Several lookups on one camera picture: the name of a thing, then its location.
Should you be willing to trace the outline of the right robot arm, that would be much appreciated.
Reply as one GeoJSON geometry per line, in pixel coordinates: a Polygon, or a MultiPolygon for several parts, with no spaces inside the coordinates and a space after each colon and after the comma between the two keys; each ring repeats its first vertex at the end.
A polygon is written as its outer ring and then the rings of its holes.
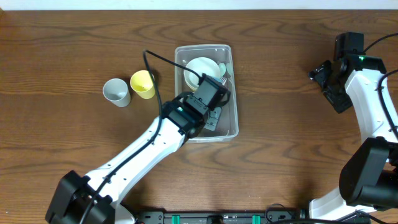
{"type": "Polygon", "coordinates": [[[339,186],[309,205],[309,217],[340,221],[351,214],[397,208],[397,112],[380,58],[348,55],[309,72],[338,113],[354,108],[361,145],[343,167],[339,186]]]}

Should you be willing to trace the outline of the white plastic fork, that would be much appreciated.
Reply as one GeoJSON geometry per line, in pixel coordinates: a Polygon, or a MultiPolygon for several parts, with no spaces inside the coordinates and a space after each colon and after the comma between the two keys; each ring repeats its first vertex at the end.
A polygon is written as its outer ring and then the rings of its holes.
{"type": "Polygon", "coordinates": [[[222,83],[222,85],[225,86],[227,81],[228,81],[228,78],[227,78],[227,77],[225,77],[225,76],[221,77],[221,83],[222,83]]]}

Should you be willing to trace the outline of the white bowl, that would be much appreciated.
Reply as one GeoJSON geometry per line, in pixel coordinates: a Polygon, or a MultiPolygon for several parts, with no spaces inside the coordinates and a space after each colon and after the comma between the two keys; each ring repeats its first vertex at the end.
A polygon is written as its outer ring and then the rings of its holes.
{"type": "MultiPolygon", "coordinates": [[[[211,76],[213,78],[221,78],[222,74],[218,64],[210,58],[206,57],[198,57],[188,62],[187,66],[188,69],[193,70],[196,72],[200,77],[203,74],[207,76],[211,76]]],[[[188,87],[196,91],[199,87],[199,78],[192,72],[185,70],[183,72],[185,83],[188,87]]]]}

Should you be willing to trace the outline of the light blue plastic spoon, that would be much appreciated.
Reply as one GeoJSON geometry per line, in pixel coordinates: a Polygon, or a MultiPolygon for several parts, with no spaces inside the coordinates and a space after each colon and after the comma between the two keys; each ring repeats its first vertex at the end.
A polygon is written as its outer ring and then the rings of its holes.
{"type": "Polygon", "coordinates": [[[225,63],[219,63],[218,67],[219,67],[219,70],[220,70],[221,77],[222,78],[226,78],[226,72],[227,72],[226,64],[225,63]]]}

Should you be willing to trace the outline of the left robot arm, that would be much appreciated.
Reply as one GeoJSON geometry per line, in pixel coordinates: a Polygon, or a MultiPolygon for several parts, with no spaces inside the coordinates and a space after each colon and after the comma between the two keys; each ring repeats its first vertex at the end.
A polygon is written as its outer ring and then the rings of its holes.
{"type": "Polygon", "coordinates": [[[222,108],[229,95],[183,92],[160,107],[148,129],[125,150],[84,176],[64,175],[45,220],[48,223],[136,223],[122,206],[127,193],[162,159],[195,138],[211,111],[222,108]]]}

